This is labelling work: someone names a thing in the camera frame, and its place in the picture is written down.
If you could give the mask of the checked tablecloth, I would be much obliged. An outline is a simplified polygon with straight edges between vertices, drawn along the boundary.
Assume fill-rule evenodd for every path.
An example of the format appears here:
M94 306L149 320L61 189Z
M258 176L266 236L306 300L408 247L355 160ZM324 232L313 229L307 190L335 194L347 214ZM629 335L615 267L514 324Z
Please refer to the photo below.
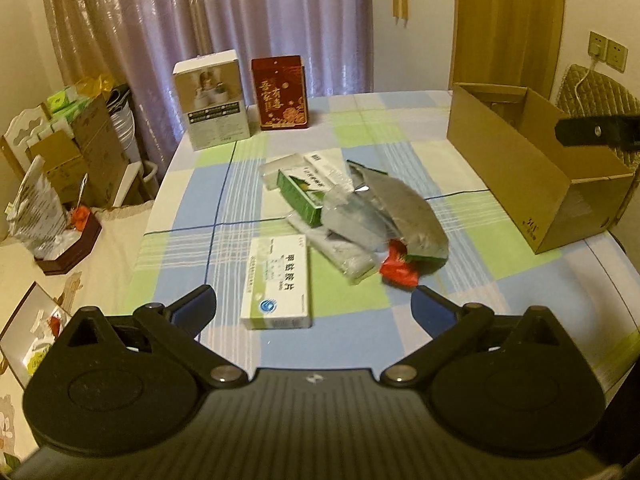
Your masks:
M183 140L156 196L124 312L209 285L202 344L239 367L381 373L427 342L408 287L380 271L392 230L348 197L352 165L401 180L444 230L445 262L419 281L499 314L549 308L606 394L639 355L639 275L601 233L535 254L447 140L447 91L313 98L303 130Z

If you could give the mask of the red candy wrapper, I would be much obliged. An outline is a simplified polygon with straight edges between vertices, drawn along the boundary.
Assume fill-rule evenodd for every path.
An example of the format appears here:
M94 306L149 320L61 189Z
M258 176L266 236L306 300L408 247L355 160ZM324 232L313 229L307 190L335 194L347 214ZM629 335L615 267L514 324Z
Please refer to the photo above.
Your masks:
M400 240L388 242L388 254L378 273L384 281L400 288L415 288L419 285L419 271L407 260L407 247Z

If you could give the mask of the white humidifier product box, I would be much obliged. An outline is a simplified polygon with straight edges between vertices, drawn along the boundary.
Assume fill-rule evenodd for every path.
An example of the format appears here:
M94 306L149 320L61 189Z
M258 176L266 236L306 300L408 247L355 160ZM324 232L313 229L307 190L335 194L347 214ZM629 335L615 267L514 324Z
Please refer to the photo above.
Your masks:
M235 50L180 61L174 66L172 78L194 151L250 137Z

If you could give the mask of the white carved chair back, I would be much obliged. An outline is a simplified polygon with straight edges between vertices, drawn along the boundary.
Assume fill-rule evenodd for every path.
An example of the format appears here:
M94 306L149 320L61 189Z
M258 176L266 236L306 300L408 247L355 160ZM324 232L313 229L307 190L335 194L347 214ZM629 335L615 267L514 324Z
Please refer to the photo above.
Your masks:
M49 130L50 116L43 104L26 108L11 120L1 138L1 147L8 153L6 157L10 164L20 174L24 174L32 163L28 149L40 141L40 133Z

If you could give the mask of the brown cardboard box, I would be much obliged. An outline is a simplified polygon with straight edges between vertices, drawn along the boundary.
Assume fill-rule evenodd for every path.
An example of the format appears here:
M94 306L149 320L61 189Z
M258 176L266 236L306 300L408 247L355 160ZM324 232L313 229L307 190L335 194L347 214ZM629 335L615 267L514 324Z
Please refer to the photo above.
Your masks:
M614 226L634 186L634 172L609 148L562 145L555 126L564 116L526 87L452 89L449 142L536 254Z

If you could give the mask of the double wall socket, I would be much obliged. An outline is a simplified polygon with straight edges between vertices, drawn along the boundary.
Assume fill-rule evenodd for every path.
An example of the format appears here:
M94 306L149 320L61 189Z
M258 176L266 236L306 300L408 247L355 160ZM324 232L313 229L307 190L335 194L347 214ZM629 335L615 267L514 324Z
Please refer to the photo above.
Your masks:
M605 55L602 58L594 58L589 53L588 55L593 60L597 60L598 62L603 62L606 65L614 68L620 73L623 73L626 70L627 66L627 58L628 58L628 48L619 44L618 42L608 39L605 36L599 34L598 32L590 32L589 40L588 40L588 49L591 41L595 41L598 44L605 45Z

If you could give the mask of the green toothpaste box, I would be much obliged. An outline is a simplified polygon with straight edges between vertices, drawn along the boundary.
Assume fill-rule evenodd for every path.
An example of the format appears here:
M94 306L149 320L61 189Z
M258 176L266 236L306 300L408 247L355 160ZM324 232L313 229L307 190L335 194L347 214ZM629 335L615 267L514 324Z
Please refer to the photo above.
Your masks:
M282 197L296 214L306 222L306 225L311 228L320 226L324 196L332 188L332 185L326 182L320 174L318 176L326 185L321 191L303 191L289 177L285 177L284 174L279 174L278 177L278 189Z

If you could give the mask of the white green medicine box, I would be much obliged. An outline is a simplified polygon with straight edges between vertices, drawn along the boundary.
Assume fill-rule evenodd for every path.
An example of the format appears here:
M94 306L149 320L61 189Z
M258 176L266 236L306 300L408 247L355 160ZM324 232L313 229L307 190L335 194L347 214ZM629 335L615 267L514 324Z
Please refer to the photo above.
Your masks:
M306 237L254 238L247 260L241 323L248 330L309 328L308 284Z

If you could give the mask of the wooden door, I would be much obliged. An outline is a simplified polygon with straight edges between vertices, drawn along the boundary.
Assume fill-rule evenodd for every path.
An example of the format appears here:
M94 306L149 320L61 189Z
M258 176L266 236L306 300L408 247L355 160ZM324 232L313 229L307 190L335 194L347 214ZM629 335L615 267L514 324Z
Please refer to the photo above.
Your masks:
M449 83L527 87L548 98L565 0L454 0Z

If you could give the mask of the red gift box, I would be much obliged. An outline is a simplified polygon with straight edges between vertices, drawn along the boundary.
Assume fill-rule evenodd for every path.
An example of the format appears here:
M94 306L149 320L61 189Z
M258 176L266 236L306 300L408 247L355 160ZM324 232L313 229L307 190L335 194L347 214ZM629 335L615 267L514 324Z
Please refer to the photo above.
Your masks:
M302 58L299 55L253 58L250 69L260 128L308 128L309 110Z

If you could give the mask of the framed tray with snacks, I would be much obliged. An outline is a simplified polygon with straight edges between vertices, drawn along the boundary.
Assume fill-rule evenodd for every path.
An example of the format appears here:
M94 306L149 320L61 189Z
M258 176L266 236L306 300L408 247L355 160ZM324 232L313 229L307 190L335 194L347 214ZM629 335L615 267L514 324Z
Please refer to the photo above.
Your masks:
M1 352L25 389L64 330L70 314L33 282L1 331Z

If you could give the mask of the clear plastic tray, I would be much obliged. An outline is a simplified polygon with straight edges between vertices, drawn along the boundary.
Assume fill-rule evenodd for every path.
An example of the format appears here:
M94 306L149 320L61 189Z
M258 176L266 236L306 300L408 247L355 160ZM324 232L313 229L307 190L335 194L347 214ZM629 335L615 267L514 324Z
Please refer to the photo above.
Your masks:
M268 191L273 191L279 186L279 174L289 177L303 191L321 191L326 187L317 171L299 154L270 160L259 168L259 172L262 184Z

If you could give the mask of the clear plastic bag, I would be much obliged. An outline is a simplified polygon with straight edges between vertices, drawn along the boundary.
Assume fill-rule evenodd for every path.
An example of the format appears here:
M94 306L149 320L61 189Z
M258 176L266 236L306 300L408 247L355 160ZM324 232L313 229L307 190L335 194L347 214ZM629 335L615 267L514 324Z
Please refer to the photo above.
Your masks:
M370 185L346 193L338 186L324 196L322 226L367 249L384 252L390 240L404 242L401 232Z

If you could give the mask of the clear white packet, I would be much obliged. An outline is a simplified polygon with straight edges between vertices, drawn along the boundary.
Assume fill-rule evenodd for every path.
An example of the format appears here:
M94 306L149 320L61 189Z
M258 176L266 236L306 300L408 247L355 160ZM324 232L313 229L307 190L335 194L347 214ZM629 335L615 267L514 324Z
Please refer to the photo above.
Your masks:
M285 220L306 237L310 246L320 252L350 282L358 283L376 268L378 260L372 252L368 252L367 249L346 240L324 226L316 228L308 226L295 211L290 212Z

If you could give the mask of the dark wooden tray box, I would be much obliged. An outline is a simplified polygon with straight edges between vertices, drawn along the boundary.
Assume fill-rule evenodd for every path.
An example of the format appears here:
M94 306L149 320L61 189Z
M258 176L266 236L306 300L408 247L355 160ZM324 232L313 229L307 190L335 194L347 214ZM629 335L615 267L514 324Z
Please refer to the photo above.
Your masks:
M96 215L90 211L84 229L80 232L80 237L62 252L58 258L43 260L35 258L38 268L47 276L63 275L77 266L82 260L91 254L96 240L102 231L102 226Z

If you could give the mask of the purple curtain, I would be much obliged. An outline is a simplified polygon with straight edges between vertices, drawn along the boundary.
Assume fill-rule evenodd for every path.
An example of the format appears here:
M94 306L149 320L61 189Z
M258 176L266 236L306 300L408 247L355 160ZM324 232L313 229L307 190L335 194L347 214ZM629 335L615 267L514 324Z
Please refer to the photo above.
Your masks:
M166 170L183 137L176 63L235 50L242 85L254 58L299 55L311 96L373 86L371 0L43 0L62 78L128 84L145 153Z

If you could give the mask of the quilted brown chair cover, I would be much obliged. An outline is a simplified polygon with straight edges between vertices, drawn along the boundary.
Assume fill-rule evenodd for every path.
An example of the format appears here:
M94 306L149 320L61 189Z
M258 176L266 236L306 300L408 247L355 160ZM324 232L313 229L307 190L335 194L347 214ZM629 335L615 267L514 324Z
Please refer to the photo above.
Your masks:
M609 76L571 65L562 80L558 107L567 118L611 115L638 115L639 100L622 84ZM611 148L631 170L639 170L639 150Z

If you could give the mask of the long white slim box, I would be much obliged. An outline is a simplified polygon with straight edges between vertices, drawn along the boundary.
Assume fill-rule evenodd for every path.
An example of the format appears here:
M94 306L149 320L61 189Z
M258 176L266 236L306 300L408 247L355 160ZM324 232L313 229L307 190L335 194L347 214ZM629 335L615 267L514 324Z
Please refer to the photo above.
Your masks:
M314 170L320 174L320 176L331 183L333 186L338 186L344 192L350 193L354 190L352 180L346 174L343 167L336 166L333 162L321 155L319 152L309 152L303 154L303 159L314 167Z

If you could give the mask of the stacked cardboard boxes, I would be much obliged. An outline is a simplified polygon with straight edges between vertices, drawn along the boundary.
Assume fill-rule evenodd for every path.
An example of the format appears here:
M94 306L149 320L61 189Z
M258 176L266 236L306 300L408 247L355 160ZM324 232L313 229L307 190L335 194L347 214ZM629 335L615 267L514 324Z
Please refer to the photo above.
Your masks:
M81 181L88 176L84 203L112 206L129 160L102 96L91 100L70 128L73 139L58 130L32 144L27 153L31 159L43 158L44 174L63 204L77 202Z

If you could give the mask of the silver foil pouch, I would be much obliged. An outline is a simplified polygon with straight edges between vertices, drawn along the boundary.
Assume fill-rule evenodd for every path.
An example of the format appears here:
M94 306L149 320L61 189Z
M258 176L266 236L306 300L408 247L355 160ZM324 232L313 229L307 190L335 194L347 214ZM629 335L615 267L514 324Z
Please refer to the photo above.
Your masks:
M383 218L390 232L403 242L410 261L443 266L449 258L449 240L426 200L404 181L386 172L349 160L355 193Z

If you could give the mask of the white charger plug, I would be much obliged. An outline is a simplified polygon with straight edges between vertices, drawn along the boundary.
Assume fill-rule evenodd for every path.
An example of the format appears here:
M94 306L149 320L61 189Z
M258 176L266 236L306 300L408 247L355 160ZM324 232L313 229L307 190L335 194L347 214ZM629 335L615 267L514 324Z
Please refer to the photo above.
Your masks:
M602 58L605 55L605 45L598 44L595 41L591 41L588 49L588 53L594 58Z

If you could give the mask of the white printed plastic bag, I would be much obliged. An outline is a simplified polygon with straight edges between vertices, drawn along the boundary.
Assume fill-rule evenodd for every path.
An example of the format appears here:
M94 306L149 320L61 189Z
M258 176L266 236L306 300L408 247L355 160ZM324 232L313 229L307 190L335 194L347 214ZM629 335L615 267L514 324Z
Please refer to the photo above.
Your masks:
M66 249L67 212L44 172L42 156L34 158L4 213L9 234L36 259L55 259Z

